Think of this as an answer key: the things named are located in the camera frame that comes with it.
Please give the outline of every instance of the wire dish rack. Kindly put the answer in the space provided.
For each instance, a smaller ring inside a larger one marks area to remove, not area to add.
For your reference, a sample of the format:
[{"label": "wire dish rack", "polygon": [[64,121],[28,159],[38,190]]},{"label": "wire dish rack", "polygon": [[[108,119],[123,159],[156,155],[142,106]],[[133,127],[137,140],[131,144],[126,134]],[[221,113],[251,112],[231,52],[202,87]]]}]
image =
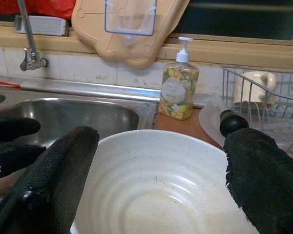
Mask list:
[{"label": "wire dish rack", "polygon": [[[275,90],[243,75],[252,71],[273,73],[276,77]],[[263,97],[260,102],[254,102],[252,100],[258,90],[263,91]],[[270,135],[279,148],[293,157],[293,73],[224,67],[222,98],[231,110],[248,120],[250,127]]]}]

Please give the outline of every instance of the chrome faucet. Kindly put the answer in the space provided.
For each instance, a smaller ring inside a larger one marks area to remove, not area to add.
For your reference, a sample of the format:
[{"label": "chrome faucet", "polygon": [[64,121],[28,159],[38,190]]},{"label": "chrome faucet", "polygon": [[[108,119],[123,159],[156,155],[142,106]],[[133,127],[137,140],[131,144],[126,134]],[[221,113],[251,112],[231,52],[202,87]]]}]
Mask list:
[{"label": "chrome faucet", "polygon": [[27,40],[29,48],[24,48],[25,59],[21,63],[20,68],[22,71],[35,70],[40,67],[47,67],[48,60],[45,58],[40,58],[39,52],[36,49],[33,32],[31,30],[25,0],[18,0],[22,21],[27,35]]}]

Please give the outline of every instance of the wooden countertop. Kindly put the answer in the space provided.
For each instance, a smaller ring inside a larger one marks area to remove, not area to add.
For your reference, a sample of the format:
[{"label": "wooden countertop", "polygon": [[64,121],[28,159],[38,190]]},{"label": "wooden countertop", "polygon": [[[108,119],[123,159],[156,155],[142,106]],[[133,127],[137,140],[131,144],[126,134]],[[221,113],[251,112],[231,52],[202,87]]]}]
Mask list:
[{"label": "wooden countertop", "polygon": [[186,120],[177,120],[158,113],[155,129],[182,133],[206,141],[222,149],[222,147],[203,130],[199,121],[200,111],[201,109],[193,109],[192,116]]}]

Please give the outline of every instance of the white bowl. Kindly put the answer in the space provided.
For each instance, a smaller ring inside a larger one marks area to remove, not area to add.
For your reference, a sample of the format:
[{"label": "white bowl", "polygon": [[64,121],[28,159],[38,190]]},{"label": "white bowl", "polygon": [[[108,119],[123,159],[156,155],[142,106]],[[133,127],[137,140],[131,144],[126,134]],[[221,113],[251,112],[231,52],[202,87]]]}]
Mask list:
[{"label": "white bowl", "polygon": [[137,130],[99,142],[79,234],[257,234],[226,188],[226,154],[190,136]]}]

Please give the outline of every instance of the hand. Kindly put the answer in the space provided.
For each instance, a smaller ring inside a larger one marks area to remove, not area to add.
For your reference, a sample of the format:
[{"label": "hand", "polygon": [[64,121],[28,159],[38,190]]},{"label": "hand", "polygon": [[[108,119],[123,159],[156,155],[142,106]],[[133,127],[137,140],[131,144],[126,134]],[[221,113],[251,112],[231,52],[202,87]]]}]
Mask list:
[{"label": "hand", "polygon": [[28,167],[45,147],[19,145],[12,141],[38,132],[40,123],[31,118],[0,118],[0,178]]}]

